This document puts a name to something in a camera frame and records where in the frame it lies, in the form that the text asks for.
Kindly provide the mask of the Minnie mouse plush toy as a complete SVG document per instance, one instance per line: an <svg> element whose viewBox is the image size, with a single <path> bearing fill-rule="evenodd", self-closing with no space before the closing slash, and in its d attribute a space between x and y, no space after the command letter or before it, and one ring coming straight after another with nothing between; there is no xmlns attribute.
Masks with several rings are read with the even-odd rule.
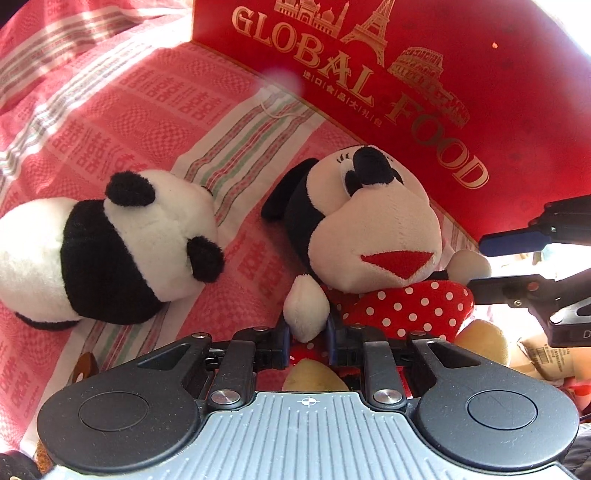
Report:
<svg viewBox="0 0 591 480"><path fill-rule="evenodd" d="M328 360L329 319L394 340L424 333L501 365L503 332L472 318L469 288L491 274L473 250L444 260L439 219L418 178L375 146L353 146L294 166L276 184L263 219L280 222L304 273L283 301L293 335L287 392L346 389L346 367Z"/></svg>

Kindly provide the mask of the black white panda plush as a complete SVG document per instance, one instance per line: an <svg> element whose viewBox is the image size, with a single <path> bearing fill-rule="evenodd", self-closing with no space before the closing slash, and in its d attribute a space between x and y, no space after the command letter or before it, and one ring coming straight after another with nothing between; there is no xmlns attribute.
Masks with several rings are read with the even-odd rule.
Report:
<svg viewBox="0 0 591 480"><path fill-rule="evenodd" d="M36 199L1 219L1 301L27 325L143 323L224 269L206 188L124 171L103 198Z"/></svg>

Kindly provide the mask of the red gift box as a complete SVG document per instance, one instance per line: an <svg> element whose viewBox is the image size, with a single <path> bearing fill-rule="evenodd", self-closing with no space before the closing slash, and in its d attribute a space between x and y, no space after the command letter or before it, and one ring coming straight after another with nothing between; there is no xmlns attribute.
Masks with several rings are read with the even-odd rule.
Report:
<svg viewBox="0 0 591 480"><path fill-rule="evenodd" d="M197 1L198 43L406 165L469 234L590 191L590 59L532 1Z"/></svg>

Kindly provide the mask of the pink patterned bed cloth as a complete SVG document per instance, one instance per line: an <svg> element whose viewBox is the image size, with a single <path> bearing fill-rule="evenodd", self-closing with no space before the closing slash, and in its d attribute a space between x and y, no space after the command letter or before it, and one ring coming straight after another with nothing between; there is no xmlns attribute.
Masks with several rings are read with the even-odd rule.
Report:
<svg viewBox="0 0 591 480"><path fill-rule="evenodd" d="M92 353L111 368L204 328L217 339L276 322L297 263L264 227L290 165L352 144L293 95L192 44L163 2L30 1L1 30L1 208L99 198L116 172L156 168L207 186L225 268L197 295L130 327L62 332L1 314L1 447L36 447L41 404Z"/></svg>

